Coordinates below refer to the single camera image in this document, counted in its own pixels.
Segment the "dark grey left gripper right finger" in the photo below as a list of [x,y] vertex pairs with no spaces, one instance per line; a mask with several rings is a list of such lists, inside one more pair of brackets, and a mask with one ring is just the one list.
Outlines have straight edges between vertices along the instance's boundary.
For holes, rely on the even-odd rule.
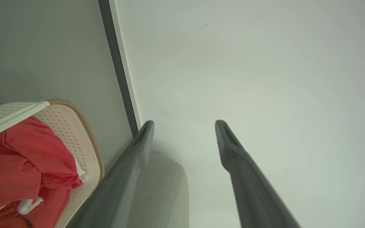
[[215,122],[223,167],[229,172],[242,228],[300,228],[277,192],[223,120]]

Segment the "grey fabric ottoman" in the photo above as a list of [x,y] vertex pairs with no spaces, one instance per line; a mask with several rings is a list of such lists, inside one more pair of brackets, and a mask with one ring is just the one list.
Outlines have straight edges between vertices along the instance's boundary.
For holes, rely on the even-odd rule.
[[151,154],[139,175],[127,228],[189,228],[189,187],[176,161]]

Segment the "white perforated laundry basket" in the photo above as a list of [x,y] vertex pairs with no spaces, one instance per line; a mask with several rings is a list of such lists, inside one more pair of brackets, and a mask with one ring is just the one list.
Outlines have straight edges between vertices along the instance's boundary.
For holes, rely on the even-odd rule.
[[30,116],[35,116],[52,129],[88,176],[86,183],[71,191],[69,203],[55,226],[66,228],[104,177],[105,166],[100,148],[82,111],[62,99],[0,105],[0,132]]

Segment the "red garment with white trim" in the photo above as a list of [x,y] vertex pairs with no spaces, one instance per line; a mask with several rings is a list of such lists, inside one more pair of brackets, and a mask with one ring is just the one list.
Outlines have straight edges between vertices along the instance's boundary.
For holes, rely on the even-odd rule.
[[35,117],[0,133],[0,209],[20,201],[28,214],[43,200],[41,188],[73,190],[88,177],[50,127]]

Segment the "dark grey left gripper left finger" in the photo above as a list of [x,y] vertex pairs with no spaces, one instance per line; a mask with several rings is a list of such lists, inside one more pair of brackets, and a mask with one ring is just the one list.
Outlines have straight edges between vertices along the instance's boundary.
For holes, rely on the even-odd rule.
[[126,228],[140,173],[148,164],[154,122],[147,121],[66,228]]

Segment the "dark and white baseboard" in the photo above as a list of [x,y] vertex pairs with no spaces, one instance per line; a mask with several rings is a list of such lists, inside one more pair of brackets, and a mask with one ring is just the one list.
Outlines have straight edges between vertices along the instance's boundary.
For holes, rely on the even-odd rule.
[[119,0],[98,0],[113,66],[123,98],[129,127],[135,137],[140,130],[140,109],[121,22]]

